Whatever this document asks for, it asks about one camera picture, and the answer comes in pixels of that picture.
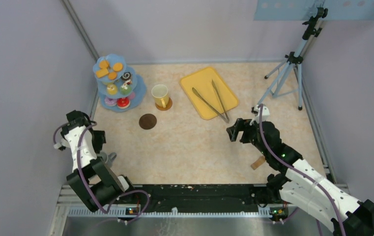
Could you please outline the grey handled mug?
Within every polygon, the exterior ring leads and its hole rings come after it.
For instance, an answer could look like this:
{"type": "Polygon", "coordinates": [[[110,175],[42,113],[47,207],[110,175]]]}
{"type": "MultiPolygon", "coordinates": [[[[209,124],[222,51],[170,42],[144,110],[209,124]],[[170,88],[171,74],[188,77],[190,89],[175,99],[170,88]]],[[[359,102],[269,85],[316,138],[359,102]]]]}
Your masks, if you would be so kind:
{"type": "Polygon", "coordinates": [[[111,167],[113,165],[114,160],[116,159],[117,154],[115,152],[112,152],[110,154],[106,154],[105,152],[100,152],[100,158],[103,160],[103,162],[108,166],[111,167]]]}

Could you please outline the round orange biscuit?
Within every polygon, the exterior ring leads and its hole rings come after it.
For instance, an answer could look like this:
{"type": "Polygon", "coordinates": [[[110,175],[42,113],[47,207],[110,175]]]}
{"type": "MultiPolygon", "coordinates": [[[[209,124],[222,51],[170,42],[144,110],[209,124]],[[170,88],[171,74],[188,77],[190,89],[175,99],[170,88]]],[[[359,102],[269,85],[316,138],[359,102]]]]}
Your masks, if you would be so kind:
{"type": "Polygon", "coordinates": [[[124,64],[121,62],[117,62],[112,66],[113,71],[120,72],[124,69],[124,64]]]}
{"type": "Polygon", "coordinates": [[[107,69],[110,67],[109,62],[107,60],[102,60],[99,62],[100,69],[107,69]]]}
{"type": "Polygon", "coordinates": [[[110,72],[109,74],[108,74],[108,79],[109,80],[115,80],[117,78],[117,72],[110,72]]]}

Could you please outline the yellow serving tray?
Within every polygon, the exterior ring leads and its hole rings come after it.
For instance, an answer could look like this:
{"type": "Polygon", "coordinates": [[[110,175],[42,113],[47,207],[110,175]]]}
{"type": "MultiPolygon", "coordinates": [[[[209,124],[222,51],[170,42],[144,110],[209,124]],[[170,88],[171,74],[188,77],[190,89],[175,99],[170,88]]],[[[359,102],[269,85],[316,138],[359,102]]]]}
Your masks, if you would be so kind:
{"type": "Polygon", "coordinates": [[[194,108],[204,120],[213,119],[217,117],[217,114],[193,93],[193,88],[220,113],[239,105],[236,94],[213,67],[203,68],[182,78],[179,82],[194,108]]]}

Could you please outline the pink cupcake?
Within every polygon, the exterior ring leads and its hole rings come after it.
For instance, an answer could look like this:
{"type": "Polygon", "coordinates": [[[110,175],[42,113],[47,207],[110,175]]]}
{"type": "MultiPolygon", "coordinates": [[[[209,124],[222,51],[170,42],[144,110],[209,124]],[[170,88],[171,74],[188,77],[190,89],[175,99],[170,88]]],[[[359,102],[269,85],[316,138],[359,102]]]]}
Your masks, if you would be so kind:
{"type": "Polygon", "coordinates": [[[132,92],[129,96],[127,96],[127,98],[129,100],[133,100],[135,97],[136,97],[136,93],[135,92],[132,92]]]}

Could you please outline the light brown round coaster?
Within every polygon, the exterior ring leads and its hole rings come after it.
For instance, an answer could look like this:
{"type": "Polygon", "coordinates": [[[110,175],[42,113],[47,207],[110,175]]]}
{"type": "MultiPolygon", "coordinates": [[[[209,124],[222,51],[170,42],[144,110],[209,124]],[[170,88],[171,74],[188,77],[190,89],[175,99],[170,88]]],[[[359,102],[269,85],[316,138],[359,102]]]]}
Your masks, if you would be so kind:
{"type": "Polygon", "coordinates": [[[171,98],[156,98],[155,99],[155,106],[160,111],[167,111],[173,105],[173,101],[171,98]]]}

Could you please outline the purple sprinkled donut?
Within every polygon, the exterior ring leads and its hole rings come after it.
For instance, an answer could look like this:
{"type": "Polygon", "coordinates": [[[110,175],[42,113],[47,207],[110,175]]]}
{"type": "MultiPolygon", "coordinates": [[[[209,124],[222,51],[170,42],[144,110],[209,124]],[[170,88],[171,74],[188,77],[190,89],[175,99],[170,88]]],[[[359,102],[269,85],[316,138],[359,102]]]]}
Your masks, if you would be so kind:
{"type": "Polygon", "coordinates": [[[117,105],[117,99],[105,97],[104,98],[104,103],[107,107],[114,107],[117,105]]]}

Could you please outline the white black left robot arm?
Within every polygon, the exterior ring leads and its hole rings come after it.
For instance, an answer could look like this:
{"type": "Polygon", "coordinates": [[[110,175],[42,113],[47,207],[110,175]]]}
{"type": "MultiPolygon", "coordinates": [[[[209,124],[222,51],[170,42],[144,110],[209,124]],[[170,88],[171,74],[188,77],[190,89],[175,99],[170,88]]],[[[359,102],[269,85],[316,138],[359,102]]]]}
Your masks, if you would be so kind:
{"type": "Polygon", "coordinates": [[[134,201],[136,190],[129,178],[116,175],[105,160],[105,131],[94,130],[95,121],[82,111],[73,110],[66,118],[67,123],[60,128],[65,143],[56,147],[71,150],[73,169],[66,180],[82,203],[96,212],[106,211],[103,207],[117,198],[124,203],[134,201]]]}

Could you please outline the green cream puff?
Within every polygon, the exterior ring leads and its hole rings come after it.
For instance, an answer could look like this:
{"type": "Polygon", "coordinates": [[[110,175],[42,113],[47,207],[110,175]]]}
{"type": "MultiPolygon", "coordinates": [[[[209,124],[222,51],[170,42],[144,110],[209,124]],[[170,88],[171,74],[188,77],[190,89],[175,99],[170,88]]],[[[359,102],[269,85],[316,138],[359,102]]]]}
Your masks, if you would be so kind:
{"type": "Polygon", "coordinates": [[[132,87],[131,87],[132,82],[124,82],[120,86],[120,93],[122,95],[129,95],[132,92],[132,87]]]}

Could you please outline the red frosted donut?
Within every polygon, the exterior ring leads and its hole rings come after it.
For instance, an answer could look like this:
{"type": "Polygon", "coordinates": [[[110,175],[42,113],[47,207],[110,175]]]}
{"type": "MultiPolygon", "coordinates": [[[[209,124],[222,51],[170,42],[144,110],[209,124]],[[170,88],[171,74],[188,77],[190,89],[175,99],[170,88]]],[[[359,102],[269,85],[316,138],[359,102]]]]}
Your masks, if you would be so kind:
{"type": "Polygon", "coordinates": [[[119,109],[126,109],[130,106],[131,101],[128,97],[119,98],[116,101],[116,105],[119,109]]]}

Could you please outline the yellow cream puff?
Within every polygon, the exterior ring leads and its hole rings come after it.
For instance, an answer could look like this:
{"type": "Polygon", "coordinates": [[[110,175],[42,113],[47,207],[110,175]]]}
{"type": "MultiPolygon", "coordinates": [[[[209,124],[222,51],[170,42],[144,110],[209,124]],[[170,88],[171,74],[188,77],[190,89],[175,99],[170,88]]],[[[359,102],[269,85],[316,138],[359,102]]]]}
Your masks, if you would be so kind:
{"type": "Polygon", "coordinates": [[[118,93],[118,88],[115,84],[110,83],[106,87],[106,92],[109,95],[115,95],[118,93]]]}

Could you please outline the chocolate swirl roll cake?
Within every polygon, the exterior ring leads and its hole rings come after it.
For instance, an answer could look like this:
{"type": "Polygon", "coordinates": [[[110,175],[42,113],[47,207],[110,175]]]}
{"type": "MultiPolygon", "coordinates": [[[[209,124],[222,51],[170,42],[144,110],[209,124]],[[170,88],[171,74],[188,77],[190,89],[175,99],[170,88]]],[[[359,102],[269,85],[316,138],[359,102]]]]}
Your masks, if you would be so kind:
{"type": "Polygon", "coordinates": [[[125,82],[131,80],[131,78],[132,78],[131,72],[124,72],[123,75],[120,77],[120,79],[125,82]]]}

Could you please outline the dark brown round coaster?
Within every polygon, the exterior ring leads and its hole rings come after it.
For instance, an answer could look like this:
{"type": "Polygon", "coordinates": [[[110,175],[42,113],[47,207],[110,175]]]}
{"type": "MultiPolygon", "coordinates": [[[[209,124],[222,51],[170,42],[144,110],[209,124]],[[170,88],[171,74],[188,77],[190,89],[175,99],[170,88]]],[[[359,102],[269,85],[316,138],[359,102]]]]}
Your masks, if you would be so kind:
{"type": "Polygon", "coordinates": [[[157,118],[153,114],[144,114],[139,119],[139,126],[144,130],[150,130],[157,124],[157,118]]]}

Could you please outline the yellow handled cream mug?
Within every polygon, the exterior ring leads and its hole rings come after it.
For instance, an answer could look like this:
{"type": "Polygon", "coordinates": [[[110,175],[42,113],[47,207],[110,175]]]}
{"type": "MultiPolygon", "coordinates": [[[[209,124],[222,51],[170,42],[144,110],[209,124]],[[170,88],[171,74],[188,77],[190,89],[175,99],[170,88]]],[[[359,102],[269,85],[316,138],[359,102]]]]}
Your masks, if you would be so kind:
{"type": "Polygon", "coordinates": [[[151,89],[151,94],[154,100],[156,98],[169,98],[169,90],[166,85],[155,85],[151,89]]]}

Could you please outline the round orange biscuit top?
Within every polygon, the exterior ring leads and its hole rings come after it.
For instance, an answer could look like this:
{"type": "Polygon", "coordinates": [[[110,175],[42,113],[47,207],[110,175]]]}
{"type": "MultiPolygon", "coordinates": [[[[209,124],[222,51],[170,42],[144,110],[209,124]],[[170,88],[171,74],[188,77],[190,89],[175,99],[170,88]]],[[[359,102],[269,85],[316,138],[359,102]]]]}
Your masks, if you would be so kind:
{"type": "Polygon", "coordinates": [[[112,66],[113,71],[120,72],[124,69],[124,64],[121,62],[117,62],[112,66]]]}

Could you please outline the square orange biscuit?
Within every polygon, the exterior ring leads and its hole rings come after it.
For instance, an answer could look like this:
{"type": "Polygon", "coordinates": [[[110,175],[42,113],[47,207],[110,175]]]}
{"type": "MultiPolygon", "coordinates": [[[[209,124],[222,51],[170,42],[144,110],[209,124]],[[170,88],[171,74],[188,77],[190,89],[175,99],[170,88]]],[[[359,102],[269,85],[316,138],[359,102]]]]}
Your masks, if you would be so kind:
{"type": "Polygon", "coordinates": [[[101,68],[95,72],[97,78],[102,78],[109,74],[109,70],[107,68],[101,68]]]}

